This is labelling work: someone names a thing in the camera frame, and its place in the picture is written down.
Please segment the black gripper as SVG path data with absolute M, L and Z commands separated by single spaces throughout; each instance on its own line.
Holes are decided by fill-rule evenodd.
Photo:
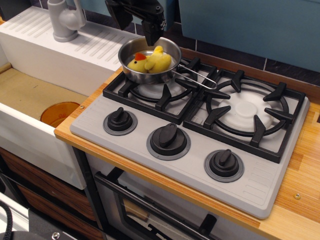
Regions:
M 148 46 L 164 35 L 167 22 L 164 8 L 157 0 L 105 0 L 109 14 L 120 30 L 124 30 L 134 17 L 143 20 L 142 30 Z

